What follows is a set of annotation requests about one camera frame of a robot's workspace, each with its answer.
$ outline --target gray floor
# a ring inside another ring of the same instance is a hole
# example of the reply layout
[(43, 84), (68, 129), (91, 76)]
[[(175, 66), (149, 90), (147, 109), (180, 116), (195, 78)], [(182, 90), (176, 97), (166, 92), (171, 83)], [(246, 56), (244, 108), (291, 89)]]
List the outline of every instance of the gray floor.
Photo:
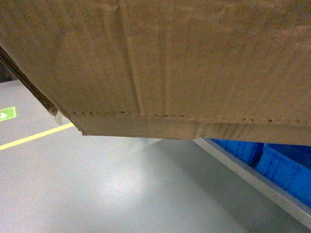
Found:
[[(0, 84), (0, 145), (57, 127), (19, 83)], [(0, 150), (0, 233), (310, 232), (191, 141), (81, 136)]]

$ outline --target blue storage bin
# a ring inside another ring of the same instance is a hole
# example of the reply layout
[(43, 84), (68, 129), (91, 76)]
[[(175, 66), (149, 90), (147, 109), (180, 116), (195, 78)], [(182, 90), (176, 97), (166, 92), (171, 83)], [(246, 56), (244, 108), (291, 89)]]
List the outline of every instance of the blue storage bin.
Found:
[(212, 140), (248, 165), (258, 161), (262, 154), (263, 143), (219, 139)]
[(311, 147), (265, 144), (256, 171), (311, 207)]

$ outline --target emergency exit sign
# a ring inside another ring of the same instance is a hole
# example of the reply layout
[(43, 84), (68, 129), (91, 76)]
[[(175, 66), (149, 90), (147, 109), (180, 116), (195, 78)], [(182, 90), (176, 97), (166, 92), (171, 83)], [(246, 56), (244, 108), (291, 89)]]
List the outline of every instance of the emergency exit sign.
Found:
[(9, 120), (16, 117), (16, 107), (0, 109), (0, 121)]

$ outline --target yellow floor line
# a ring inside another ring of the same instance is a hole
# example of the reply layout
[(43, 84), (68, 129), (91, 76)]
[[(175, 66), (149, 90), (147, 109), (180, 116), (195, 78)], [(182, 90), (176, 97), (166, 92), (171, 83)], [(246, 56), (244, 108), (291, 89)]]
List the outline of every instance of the yellow floor line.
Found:
[(69, 123), (69, 124), (66, 124), (66, 125), (62, 125), (62, 126), (56, 127), (54, 129), (51, 129), (51, 130), (44, 131), (42, 133), (37, 133), (35, 135), (29, 136), (29, 137), (25, 137), (25, 138), (16, 140), (14, 142), (10, 142), (10, 143), (7, 143), (7, 144), (4, 144), (4, 145), (0, 146), (0, 150), (4, 150), (4, 149), (7, 149), (7, 148), (10, 148), (10, 147), (13, 147), (13, 146), (17, 146), (19, 144), (22, 144), (22, 143), (25, 143), (25, 142), (29, 142), (29, 141), (34, 140), (34, 139), (37, 139), (37, 138), (40, 138), (40, 137), (44, 137), (46, 135), (49, 135), (49, 134), (52, 134), (52, 133), (56, 133), (56, 132), (61, 131), (61, 130), (68, 129), (68, 128), (72, 127), (72, 126), (73, 126), (73, 124)]

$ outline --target cardboard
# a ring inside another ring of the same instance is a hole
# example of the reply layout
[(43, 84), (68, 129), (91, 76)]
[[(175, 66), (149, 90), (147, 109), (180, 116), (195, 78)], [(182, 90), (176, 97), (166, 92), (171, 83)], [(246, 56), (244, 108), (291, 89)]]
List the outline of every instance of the cardboard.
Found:
[(308, 1), (1, 0), (0, 12), (6, 63), (84, 135), (311, 145)]

